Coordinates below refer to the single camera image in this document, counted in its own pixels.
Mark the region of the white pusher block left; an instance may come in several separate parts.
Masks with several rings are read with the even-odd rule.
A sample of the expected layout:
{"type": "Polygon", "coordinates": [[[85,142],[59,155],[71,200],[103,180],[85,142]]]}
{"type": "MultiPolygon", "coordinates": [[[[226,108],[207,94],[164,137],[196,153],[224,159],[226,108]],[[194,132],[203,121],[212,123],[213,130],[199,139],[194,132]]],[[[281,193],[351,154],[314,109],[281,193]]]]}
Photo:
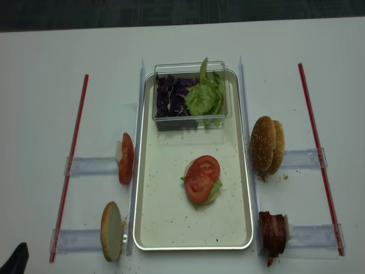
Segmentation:
{"type": "Polygon", "coordinates": [[[118,165],[120,164],[122,156],[123,156],[122,142],[120,140],[118,140],[116,143],[116,151],[115,151],[115,160],[118,165]]]}

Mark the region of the standing bun half left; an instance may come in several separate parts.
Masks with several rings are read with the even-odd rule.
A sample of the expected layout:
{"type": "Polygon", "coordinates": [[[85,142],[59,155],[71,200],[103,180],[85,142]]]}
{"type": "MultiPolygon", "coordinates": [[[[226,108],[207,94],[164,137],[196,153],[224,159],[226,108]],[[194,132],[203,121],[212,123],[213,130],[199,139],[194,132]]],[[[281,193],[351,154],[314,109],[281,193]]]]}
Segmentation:
{"type": "Polygon", "coordinates": [[[105,259],[116,261],[120,255],[123,228],[119,207],[115,202],[109,202],[103,211],[100,226],[100,242],[105,259]]]}

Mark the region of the green lettuce leaves in container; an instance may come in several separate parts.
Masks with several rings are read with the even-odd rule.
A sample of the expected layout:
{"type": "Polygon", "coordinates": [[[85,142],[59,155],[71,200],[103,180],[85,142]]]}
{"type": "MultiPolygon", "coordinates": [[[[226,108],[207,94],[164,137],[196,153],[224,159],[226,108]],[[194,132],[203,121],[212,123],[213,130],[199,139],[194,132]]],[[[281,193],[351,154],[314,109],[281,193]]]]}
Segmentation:
{"type": "Polygon", "coordinates": [[[222,114],[224,102],[223,81],[220,75],[212,72],[213,79],[208,77],[208,58],[202,62],[198,83],[187,87],[185,105],[191,116],[207,116],[222,114]]]}

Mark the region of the upper right clear holder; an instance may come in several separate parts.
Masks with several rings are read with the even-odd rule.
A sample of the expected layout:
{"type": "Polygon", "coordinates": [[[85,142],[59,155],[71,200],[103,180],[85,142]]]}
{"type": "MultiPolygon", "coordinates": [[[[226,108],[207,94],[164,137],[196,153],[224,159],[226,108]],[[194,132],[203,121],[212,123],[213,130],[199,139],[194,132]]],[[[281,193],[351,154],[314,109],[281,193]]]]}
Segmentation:
{"type": "Polygon", "coordinates": [[[280,167],[283,169],[327,168],[325,150],[324,148],[286,150],[280,167]]]}

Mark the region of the lower left clear holder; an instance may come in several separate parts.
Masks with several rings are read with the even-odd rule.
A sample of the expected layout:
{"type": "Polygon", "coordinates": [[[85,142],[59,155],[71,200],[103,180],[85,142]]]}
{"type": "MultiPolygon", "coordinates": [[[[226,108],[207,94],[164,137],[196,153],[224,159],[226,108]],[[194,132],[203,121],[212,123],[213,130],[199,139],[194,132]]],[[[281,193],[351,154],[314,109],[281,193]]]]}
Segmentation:
{"type": "Polygon", "coordinates": [[[101,251],[99,229],[54,229],[50,253],[101,251]]]}

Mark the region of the right red strip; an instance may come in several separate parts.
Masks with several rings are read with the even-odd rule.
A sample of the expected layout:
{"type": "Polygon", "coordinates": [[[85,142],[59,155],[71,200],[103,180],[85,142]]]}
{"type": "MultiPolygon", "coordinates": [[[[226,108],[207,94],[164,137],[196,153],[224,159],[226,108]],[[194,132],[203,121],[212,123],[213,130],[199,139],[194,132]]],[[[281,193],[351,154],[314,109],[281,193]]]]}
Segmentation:
{"type": "Polygon", "coordinates": [[[324,153],[324,150],[322,149],[321,142],[319,139],[317,125],[315,122],[314,112],[313,112],[313,108],[312,108],[312,104],[311,104],[309,89],[307,86],[306,76],[305,76],[305,72],[304,72],[302,63],[298,63],[298,70],[299,70],[299,75],[301,78],[301,83],[302,83],[303,93],[305,96],[307,110],[309,113],[309,119],[310,119],[311,128],[312,128],[312,132],[313,132],[317,155],[318,155],[319,163],[321,166],[322,179],[323,179],[323,184],[324,184],[324,188],[325,188],[325,192],[326,192],[328,208],[330,211],[331,222],[334,226],[334,233],[335,233],[335,239],[336,239],[336,243],[337,243],[337,249],[338,249],[339,256],[344,256],[345,255],[345,244],[344,244],[344,241],[342,238],[342,234],[340,233],[339,223],[338,223],[338,219],[337,219],[336,212],[335,212],[334,201],[332,198],[330,183],[329,183],[329,179],[328,179],[328,175],[327,175],[327,166],[325,165],[326,157],[325,157],[325,153],[324,153]]]}

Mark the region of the lower right clear holder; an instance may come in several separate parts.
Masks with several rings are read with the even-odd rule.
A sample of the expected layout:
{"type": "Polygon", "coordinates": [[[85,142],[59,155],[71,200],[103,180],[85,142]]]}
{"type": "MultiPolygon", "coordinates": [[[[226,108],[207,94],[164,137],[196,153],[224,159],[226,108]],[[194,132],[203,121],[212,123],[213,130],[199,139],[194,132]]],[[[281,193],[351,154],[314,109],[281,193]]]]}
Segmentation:
{"type": "MultiPolygon", "coordinates": [[[[337,249],[333,224],[292,226],[293,238],[289,241],[288,245],[286,245],[286,248],[337,249]]],[[[339,228],[343,238],[342,227],[340,224],[339,228]]]]}

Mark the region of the white pusher block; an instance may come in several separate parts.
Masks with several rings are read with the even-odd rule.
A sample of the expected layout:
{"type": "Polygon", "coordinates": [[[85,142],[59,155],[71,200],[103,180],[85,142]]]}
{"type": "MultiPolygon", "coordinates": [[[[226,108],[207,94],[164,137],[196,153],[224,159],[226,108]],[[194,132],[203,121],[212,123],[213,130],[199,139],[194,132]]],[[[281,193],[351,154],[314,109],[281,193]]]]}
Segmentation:
{"type": "Polygon", "coordinates": [[[285,214],[285,231],[286,231],[286,245],[288,245],[289,241],[293,238],[293,226],[289,223],[288,216],[285,214]]]}
{"type": "Polygon", "coordinates": [[[122,142],[120,140],[118,140],[116,143],[116,151],[115,151],[115,160],[118,165],[120,164],[122,156],[123,156],[122,142]]]}

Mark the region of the sesame bun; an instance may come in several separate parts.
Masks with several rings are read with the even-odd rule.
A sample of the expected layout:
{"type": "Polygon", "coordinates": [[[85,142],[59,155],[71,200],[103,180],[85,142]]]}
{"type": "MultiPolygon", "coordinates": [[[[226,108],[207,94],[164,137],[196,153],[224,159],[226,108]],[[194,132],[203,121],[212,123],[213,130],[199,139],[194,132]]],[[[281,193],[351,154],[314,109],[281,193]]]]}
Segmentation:
{"type": "Polygon", "coordinates": [[[274,122],[271,117],[262,116],[256,121],[250,138],[253,165],[258,171],[265,172],[269,169],[273,161],[275,147],[274,122]]]}
{"type": "Polygon", "coordinates": [[[276,147],[273,151],[273,160],[271,166],[267,170],[267,174],[269,175],[273,175],[279,170],[285,151],[285,134],[283,131],[283,126],[277,120],[274,120],[273,122],[276,135],[276,147]]]}

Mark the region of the lower tomato slice on bun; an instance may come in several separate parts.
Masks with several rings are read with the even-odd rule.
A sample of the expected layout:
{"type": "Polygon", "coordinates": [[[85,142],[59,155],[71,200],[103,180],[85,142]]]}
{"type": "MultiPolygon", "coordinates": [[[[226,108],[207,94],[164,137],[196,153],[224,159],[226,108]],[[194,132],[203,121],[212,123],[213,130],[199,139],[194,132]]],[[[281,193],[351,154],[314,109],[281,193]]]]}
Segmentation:
{"type": "Polygon", "coordinates": [[[207,175],[187,175],[185,190],[188,198],[197,204],[202,204],[209,196],[214,180],[207,175]]]}

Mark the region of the upper left clear holder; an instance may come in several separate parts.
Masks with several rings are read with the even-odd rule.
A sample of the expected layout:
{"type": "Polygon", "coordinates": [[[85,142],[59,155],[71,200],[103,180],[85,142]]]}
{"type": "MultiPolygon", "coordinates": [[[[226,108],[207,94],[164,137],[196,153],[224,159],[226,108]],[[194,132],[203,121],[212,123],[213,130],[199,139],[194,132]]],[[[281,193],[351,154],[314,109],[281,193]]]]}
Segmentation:
{"type": "Polygon", "coordinates": [[[115,175],[119,166],[113,157],[85,158],[67,157],[64,168],[65,176],[115,175]]]}

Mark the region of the purple cabbage leaves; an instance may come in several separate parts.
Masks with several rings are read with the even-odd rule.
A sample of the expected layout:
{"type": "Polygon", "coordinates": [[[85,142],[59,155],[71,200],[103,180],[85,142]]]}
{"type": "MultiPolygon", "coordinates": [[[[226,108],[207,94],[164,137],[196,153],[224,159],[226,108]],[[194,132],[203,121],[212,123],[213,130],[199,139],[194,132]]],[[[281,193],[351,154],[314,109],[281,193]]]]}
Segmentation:
{"type": "Polygon", "coordinates": [[[185,97],[189,94],[189,88],[199,83],[199,80],[191,78],[175,78],[171,75],[159,77],[157,83],[157,113],[155,117],[190,116],[185,103],[185,97]]]}

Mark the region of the clear plastic salad container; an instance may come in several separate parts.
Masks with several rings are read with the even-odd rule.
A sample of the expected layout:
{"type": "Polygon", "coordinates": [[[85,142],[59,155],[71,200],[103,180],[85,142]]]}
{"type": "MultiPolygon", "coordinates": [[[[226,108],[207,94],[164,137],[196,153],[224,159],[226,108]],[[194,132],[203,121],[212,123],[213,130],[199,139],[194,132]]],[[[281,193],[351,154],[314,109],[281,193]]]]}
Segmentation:
{"type": "Polygon", "coordinates": [[[171,75],[175,78],[191,78],[198,79],[202,62],[197,63],[178,63],[167,65],[156,65],[154,71],[153,85],[153,111],[152,120],[160,131],[176,131],[176,130],[195,130],[198,128],[216,128],[224,125],[225,118],[231,115],[230,110],[230,87],[229,87],[229,71],[222,61],[208,61],[208,77],[213,79],[212,72],[220,75],[223,81],[224,102],[222,105],[222,114],[207,116],[175,116],[175,117],[155,117],[157,113],[157,83],[156,75],[164,77],[171,75]]]}

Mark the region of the stack of meat slices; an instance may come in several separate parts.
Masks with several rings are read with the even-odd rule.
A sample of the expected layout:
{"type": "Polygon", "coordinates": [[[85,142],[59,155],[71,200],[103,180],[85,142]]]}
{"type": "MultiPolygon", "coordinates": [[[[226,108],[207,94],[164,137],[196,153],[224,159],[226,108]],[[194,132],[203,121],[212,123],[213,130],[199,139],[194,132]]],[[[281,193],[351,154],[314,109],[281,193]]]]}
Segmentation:
{"type": "Polygon", "coordinates": [[[268,256],[267,267],[273,259],[283,254],[287,242],[287,221],[283,215],[271,215],[269,211],[259,212],[259,224],[263,250],[268,256]]]}

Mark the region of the clear holder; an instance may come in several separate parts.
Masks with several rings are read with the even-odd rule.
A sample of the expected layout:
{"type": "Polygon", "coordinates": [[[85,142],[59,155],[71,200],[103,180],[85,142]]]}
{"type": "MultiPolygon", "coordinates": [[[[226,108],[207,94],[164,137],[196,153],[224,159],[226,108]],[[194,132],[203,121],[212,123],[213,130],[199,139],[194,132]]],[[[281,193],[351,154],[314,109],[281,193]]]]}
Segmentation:
{"type": "Polygon", "coordinates": [[[101,251],[99,229],[54,229],[50,253],[101,251]]]}
{"type": "Polygon", "coordinates": [[[286,150],[280,167],[283,169],[327,168],[325,150],[324,148],[286,150]]]}
{"type": "Polygon", "coordinates": [[[64,168],[65,176],[115,175],[119,166],[113,157],[85,158],[67,157],[64,168]]]}
{"type": "MultiPolygon", "coordinates": [[[[337,249],[333,224],[292,226],[293,238],[289,241],[288,245],[286,245],[286,248],[337,249]]],[[[339,228],[343,238],[342,227],[340,224],[339,228]]]]}

